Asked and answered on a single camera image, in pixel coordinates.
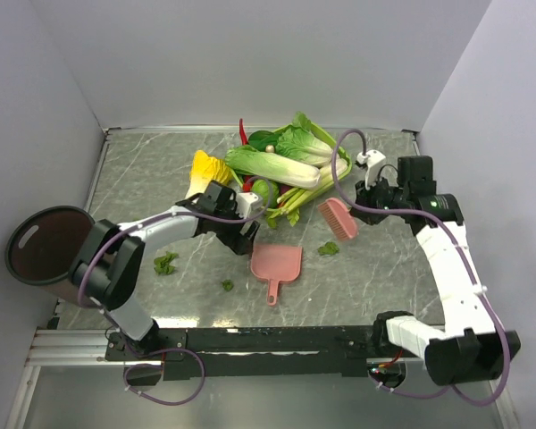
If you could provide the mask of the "pink dustpan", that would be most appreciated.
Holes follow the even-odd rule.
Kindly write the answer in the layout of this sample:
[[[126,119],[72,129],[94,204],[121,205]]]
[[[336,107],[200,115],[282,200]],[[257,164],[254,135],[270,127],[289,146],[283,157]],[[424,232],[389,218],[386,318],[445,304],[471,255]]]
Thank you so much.
[[[300,275],[303,249],[276,244],[255,244],[250,269],[256,279],[267,283],[266,302],[277,304],[279,287],[292,283]]]

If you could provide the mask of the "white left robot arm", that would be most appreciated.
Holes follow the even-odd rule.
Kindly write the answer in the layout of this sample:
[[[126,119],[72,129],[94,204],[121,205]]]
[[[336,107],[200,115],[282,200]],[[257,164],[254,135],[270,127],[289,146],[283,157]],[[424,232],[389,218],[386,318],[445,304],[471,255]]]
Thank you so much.
[[[211,181],[204,191],[145,219],[96,222],[75,256],[68,278],[81,307],[94,308],[124,337],[136,358],[152,357],[163,346],[159,326],[135,296],[146,253],[173,242],[212,233],[235,255],[251,254],[261,216],[261,197]]]

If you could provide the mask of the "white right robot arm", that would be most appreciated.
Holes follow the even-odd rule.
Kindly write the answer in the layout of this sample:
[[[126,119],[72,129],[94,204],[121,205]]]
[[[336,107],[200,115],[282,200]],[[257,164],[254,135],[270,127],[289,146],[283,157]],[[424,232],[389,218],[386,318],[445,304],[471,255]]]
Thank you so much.
[[[365,177],[356,184],[350,213],[369,225],[394,213],[410,226],[431,268],[444,327],[429,326],[406,311],[380,313],[373,324],[373,348],[383,356],[400,348],[413,353],[438,386],[499,378],[504,359],[516,356],[521,340],[486,308],[456,198],[437,193],[431,157],[401,156],[396,185],[381,175],[386,163],[385,155],[376,150],[358,154],[356,165]]]

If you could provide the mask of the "pink hand brush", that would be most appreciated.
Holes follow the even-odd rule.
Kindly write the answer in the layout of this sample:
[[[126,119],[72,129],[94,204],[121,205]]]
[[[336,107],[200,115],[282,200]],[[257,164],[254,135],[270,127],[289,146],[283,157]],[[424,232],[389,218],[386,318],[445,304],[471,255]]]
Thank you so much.
[[[358,235],[355,219],[338,198],[327,198],[317,208],[338,240],[352,240]]]

